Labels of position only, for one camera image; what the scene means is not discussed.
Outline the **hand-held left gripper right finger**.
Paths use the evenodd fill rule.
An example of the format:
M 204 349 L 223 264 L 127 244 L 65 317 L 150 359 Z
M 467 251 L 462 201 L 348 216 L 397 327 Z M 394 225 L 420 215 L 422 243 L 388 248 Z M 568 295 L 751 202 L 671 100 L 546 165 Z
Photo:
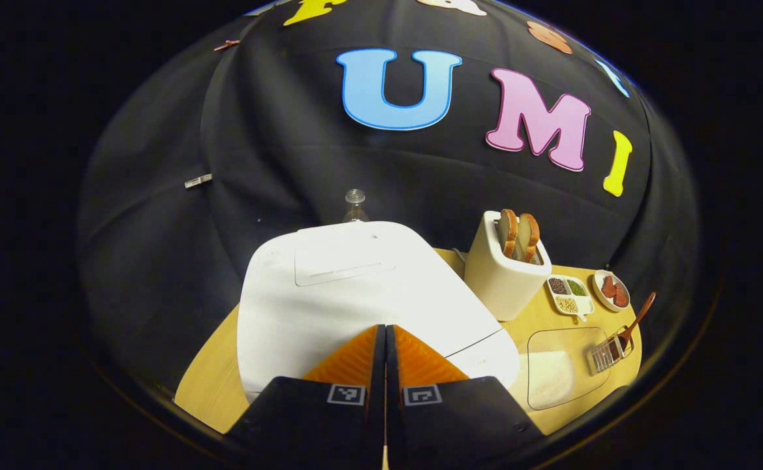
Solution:
M 497 469 L 545 440 L 495 377 L 465 378 L 404 328 L 385 328 L 391 469 Z

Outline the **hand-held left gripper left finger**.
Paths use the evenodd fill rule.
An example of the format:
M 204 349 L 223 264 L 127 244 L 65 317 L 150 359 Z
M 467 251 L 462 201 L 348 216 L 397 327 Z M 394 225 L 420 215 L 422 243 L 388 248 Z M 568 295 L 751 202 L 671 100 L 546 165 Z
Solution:
M 385 327 L 337 348 L 303 378 L 275 377 L 231 427 L 252 469 L 379 469 Z

